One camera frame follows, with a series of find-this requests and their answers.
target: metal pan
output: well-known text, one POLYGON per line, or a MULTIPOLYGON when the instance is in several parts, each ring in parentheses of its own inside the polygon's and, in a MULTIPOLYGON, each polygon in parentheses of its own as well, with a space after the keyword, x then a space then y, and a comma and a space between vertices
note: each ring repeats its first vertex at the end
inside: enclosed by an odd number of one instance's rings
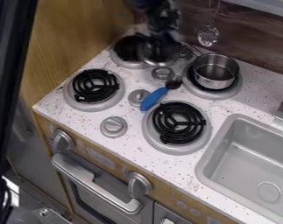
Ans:
POLYGON ((238 77, 238 63, 227 56, 207 53, 195 59, 193 64, 195 80, 209 89, 224 89, 230 87, 238 77))

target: cabinet door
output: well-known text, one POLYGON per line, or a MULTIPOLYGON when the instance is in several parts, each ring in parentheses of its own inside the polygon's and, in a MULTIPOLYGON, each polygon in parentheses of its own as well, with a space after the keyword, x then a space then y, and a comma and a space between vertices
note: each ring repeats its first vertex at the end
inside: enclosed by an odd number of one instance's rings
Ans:
POLYGON ((158 202, 154 205, 154 222, 153 224, 193 224, 181 218, 176 213, 162 206, 158 202))

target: white speckled counter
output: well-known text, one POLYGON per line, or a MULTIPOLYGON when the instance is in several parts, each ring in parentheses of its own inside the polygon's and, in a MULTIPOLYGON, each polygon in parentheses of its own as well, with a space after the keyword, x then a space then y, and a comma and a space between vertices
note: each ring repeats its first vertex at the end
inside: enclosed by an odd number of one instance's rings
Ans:
MULTIPOLYGON (((180 74, 189 62, 180 62, 173 69, 180 74)), ((235 97, 225 101, 208 101, 191 95, 184 87, 181 87, 171 91, 165 100, 187 101, 203 109, 212 123, 212 138, 227 116, 231 114, 245 114, 263 123, 271 124, 273 115, 283 102, 283 75, 241 61, 238 63, 241 67, 244 85, 241 92, 235 97)), ((152 79, 151 68, 133 71, 116 66, 110 61, 107 50, 97 55, 81 70, 89 68, 109 69, 123 78, 126 94, 114 108, 96 113, 85 113, 70 108, 63 99, 61 88, 64 85, 63 82, 37 103, 33 107, 34 111, 58 124, 69 127, 74 133, 100 145, 144 172, 149 172, 156 178, 166 181, 186 195, 213 207, 234 221, 251 224, 274 223, 199 182, 195 176, 195 166, 207 146, 188 156, 170 156, 153 149, 144 140, 141 129, 144 114, 128 103, 127 96, 138 88, 153 91, 161 87, 161 84, 152 79), (125 136, 111 140, 102 135, 99 130, 100 124, 109 116, 121 116, 127 121, 129 130, 125 136)))

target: wooden wall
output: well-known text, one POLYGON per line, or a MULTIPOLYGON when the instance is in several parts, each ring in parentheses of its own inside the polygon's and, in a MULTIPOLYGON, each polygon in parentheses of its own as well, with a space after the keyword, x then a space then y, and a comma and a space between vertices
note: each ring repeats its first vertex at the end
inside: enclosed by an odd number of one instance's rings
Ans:
POLYGON ((132 24, 122 0, 39 0, 21 95, 31 107, 132 24))
MULTIPOLYGON (((209 24, 209 1, 179 0, 179 5, 180 31, 188 43, 199 45, 196 33, 209 24)), ((283 17, 225 2, 220 14, 215 26, 221 37, 210 50, 283 74, 283 17)))

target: oven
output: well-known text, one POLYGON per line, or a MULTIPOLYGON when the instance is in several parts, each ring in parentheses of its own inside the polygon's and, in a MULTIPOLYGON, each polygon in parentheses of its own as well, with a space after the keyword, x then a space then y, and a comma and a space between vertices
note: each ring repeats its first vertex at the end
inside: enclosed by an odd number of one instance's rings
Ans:
POLYGON ((129 184, 75 154, 74 141, 55 130, 52 165, 62 174, 74 212, 92 224, 150 224, 151 183, 131 172, 129 184))

